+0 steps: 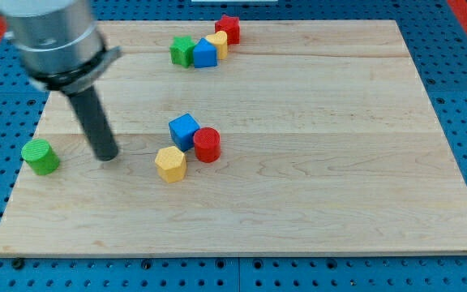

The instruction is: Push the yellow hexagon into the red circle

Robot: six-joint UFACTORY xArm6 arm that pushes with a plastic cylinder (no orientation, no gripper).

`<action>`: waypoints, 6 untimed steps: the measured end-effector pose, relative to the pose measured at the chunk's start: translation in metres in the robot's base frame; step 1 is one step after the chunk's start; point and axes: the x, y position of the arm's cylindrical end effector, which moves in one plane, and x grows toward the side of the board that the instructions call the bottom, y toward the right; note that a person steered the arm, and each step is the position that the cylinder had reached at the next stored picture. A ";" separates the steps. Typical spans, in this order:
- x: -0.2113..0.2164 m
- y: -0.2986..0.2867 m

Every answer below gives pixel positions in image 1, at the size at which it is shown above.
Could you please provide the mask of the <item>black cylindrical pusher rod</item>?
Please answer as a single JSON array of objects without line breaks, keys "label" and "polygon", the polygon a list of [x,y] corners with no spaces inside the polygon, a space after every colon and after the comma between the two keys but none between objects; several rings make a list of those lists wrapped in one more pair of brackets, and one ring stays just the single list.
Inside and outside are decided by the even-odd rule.
[{"label": "black cylindrical pusher rod", "polygon": [[94,87],[70,94],[68,100],[95,158],[99,161],[114,159],[118,155],[118,145]]}]

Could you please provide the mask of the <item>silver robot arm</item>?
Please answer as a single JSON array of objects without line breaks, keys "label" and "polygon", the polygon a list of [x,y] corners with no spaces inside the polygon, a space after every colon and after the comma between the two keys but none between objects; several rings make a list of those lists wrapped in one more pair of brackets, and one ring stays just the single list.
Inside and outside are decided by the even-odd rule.
[{"label": "silver robot arm", "polygon": [[0,15],[34,86],[64,94],[96,159],[114,159],[118,145],[94,83],[122,51],[107,47],[90,3],[0,0]]}]

